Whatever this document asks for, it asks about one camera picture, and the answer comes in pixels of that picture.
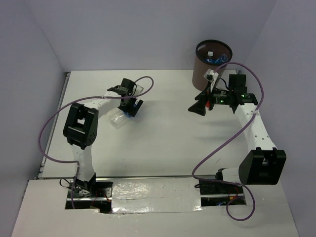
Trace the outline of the blue label bottle horizontal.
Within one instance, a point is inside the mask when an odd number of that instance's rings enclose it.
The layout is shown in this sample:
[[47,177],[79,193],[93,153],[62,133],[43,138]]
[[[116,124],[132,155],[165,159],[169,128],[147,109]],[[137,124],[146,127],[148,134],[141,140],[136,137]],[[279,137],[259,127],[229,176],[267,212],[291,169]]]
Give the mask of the blue label bottle horizontal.
[[115,129],[119,129],[127,125],[129,122],[131,122],[131,117],[129,116],[129,114],[123,112],[120,109],[113,109],[109,111],[108,118],[109,118],[110,124]]

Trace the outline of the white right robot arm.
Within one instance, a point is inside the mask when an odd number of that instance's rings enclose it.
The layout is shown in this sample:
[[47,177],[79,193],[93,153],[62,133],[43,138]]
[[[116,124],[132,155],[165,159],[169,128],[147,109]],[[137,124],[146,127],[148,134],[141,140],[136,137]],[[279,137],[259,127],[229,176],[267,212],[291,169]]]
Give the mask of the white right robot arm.
[[245,75],[229,75],[227,89],[217,89],[218,73],[210,70],[204,77],[206,88],[195,98],[189,111],[204,116],[215,105],[229,106],[238,118],[244,134],[248,154],[236,168],[221,168],[215,175],[218,192],[226,193],[232,185],[276,185],[286,161],[286,153],[279,150],[269,137],[259,113],[258,101],[247,93]]

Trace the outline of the blue label bottle white cap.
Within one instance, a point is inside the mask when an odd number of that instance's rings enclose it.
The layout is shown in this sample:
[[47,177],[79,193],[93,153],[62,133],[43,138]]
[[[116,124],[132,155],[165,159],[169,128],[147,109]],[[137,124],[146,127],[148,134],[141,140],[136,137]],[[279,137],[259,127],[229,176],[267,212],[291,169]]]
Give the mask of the blue label bottle white cap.
[[214,63],[214,57],[213,57],[213,51],[209,51],[208,53],[207,53],[207,56],[206,56],[206,58],[205,58],[205,61],[207,62],[207,63]]

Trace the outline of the crushed bottle blue cap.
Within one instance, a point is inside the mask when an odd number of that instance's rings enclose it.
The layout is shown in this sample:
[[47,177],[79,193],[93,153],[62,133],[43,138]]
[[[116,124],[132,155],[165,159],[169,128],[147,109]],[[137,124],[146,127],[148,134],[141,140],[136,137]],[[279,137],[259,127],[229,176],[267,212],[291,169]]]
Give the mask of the crushed bottle blue cap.
[[215,65],[222,65],[224,63],[227,63],[229,61],[229,56],[225,53],[223,53],[219,58],[217,58],[214,61]]

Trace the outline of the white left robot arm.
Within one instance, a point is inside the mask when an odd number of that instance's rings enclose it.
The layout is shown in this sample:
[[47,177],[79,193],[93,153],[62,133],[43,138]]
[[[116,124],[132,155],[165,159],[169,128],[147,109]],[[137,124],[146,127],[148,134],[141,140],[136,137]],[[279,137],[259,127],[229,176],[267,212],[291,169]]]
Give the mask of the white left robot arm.
[[79,162],[79,172],[75,187],[86,197],[97,193],[96,173],[92,165],[92,144],[98,130],[98,120],[112,109],[118,108],[124,115],[134,117],[142,100],[137,96],[144,88],[130,79],[123,79],[120,85],[111,87],[101,98],[85,104],[75,102],[71,105],[63,135],[71,145],[74,159]]

